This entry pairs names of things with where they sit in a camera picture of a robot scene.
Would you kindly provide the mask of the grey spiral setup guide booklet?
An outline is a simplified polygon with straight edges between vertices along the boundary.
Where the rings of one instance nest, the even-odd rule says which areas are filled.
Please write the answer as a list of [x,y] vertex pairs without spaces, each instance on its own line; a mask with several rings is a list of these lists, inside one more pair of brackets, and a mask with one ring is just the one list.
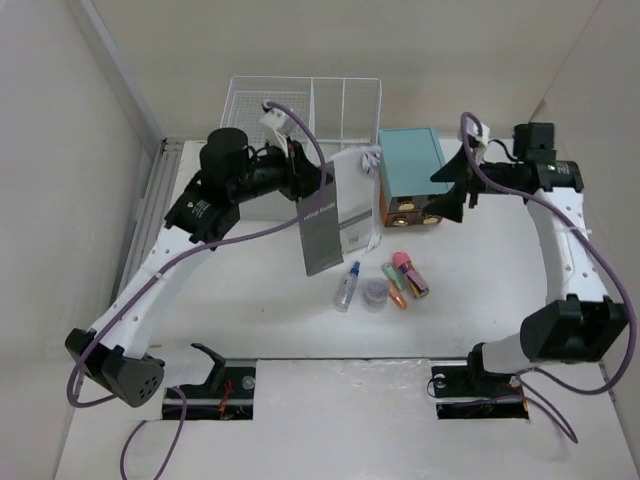
[[377,202],[382,149],[378,145],[342,150],[326,161],[327,184],[320,200],[300,201],[297,211],[306,275],[341,264],[354,251],[368,252],[381,240]]

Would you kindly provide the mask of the pink capped marker tube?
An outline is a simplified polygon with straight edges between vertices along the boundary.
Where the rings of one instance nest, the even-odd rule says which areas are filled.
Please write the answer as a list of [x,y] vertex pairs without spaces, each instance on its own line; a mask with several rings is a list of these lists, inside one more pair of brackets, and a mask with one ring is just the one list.
[[414,267],[410,256],[406,252],[394,253],[392,263],[403,276],[407,287],[416,299],[424,298],[429,294],[426,280]]

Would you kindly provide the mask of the clear bottle blue cap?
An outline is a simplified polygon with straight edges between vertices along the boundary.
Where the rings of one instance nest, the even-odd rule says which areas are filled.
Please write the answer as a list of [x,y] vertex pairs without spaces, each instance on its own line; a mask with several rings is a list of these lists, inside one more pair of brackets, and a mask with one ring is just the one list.
[[334,299],[334,305],[340,311],[347,311],[349,309],[357,287],[360,265],[360,261],[355,261],[339,285]]

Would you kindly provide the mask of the round clear purple container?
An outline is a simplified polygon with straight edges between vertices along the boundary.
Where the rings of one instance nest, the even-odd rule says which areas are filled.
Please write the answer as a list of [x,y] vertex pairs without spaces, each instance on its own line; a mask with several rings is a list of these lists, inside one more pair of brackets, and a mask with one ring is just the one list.
[[364,302],[373,309],[383,308],[390,294],[390,284],[382,278],[370,279],[364,289]]

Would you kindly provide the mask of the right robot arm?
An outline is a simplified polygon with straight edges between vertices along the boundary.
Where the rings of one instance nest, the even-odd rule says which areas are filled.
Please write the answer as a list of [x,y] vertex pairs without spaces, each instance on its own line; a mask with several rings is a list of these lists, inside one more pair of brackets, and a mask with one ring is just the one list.
[[632,332],[630,301],[614,301],[598,272],[612,270],[588,238],[584,184],[574,162],[557,160],[550,124],[515,129],[517,161],[488,163],[488,129],[470,113],[460,125],[462,146],[431,177],[451,189],[424,207],[427,215],[461,222],[482,194],[523,199],[541,248],[546,304],[527,316],[518,333],[474,348],[478,358],[463,369],[465,386],[477,394],[495,387],[500,374],[545,364],[596,363],[623,331]]

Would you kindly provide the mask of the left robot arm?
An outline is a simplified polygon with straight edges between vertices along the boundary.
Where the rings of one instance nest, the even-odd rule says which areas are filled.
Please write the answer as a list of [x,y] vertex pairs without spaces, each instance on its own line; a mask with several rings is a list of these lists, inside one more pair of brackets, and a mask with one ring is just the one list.
[[201,343],[173,357],[155,357],[148,351],[154,330],[189,277],[217,249],[275,233],[269,228],[229,237],[242,203],[272,192],[293,202],[316,201],[332,181],[325,157],[312,163],[302,144],[290,137],[256,149],[242,130],[219,128],[209,134],[199,157],[199,170],[168,211],[129,284],[90,328],[75,328],[67,336],[65,348],[75,361],[66,387],[72,406],[89,405],[79,399],[81,376],[132,408],[164,388],[217,394],[224,382],[224,358]]

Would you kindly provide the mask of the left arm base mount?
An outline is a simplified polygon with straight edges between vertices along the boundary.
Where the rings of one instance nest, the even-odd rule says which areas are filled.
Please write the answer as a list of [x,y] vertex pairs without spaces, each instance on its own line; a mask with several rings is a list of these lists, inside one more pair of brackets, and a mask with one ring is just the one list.
[[201,344],[170,350],[165,362],[161,418],[245,421],[254,413],[257,362],[227,360]]

